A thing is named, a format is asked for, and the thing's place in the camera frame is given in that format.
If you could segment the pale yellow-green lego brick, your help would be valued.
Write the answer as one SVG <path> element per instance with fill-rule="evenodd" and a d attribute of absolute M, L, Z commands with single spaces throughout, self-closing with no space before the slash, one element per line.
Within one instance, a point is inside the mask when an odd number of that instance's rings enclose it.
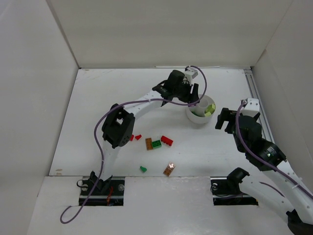
<path fill-rule="evenodd" d="M 206 111 L 204 112 L 205 117 L 210 117 L 211 115 L 213 115 L 215 110 L 216 110 L 216 104 L 215 103 L 208 105 Z"/>

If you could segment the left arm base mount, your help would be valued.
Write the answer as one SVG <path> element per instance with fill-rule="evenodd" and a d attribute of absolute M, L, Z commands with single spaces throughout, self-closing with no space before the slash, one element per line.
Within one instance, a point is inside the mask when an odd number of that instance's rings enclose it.
<path fill-rule="evenodd" d="M 76 182 L 80 189 L 79 206 L 83 205 L 87 199 L 97 176 L 94 172 L 88 178 L 83 178 Z M 123 206 L 124 204 L 125 177 L 110 177 L 108 180 L 99 180 L 97 186 L 92 191 L 85 206 Z"/>

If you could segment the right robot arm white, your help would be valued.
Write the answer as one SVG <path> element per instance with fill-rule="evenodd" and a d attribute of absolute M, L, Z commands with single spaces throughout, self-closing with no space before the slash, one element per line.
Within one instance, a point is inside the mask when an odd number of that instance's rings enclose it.
<path fill-rule="evenodd" d="M 257 122 L 259 116 L 258 109 L 248 109 L 246 104 L 241 104 L 236 111 L 222 108 L 215 128 L 221 129 L 226 122 L 225 132 L 233 136 L 237 150 L 279 190 L 267 188 L 240 167 L 227 175 L 225 184 L 232 194 L 242 192 L 265 204 L 286 222 L 294 235 L 311 235 L 313 194 L 294 173 L 281 149 L 262 137 L 262 126 Z"/>

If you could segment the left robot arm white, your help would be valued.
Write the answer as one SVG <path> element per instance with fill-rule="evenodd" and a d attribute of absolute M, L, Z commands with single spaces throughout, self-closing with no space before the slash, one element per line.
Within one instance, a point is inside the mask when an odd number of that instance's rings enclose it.
<path fill-rule="evenodd" d="M 199 102 L 199 86 L 194 83 L 198 71 L 187 67 L 183 72 L 173 70 L 168 78 L 136 101 L 114 104 L 100 119 L 97 127 L 101 127 L 103 142 L 96 141 L 100 149 L 101 165 L 98 172 L 90 173 L 89 181 L 92 189 L 104 194 L 112 179 L 112 167 L 121 147 L 131 139 L 135 121 L 148 112 L 173 103 L 177 98 L 179 106 L 194 105 Z"/>

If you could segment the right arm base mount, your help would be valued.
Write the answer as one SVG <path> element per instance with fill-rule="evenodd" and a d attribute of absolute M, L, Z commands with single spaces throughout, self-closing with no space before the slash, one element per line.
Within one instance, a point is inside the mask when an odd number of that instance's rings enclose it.
<path fill-rule="evenodd" d="M 258 201 L 240 191 L 239 183 L 249 176 L 242 168 L 236 168 L 227 176 L 210 177 L 210 191 L 214 206 L 258 206 Z"/>

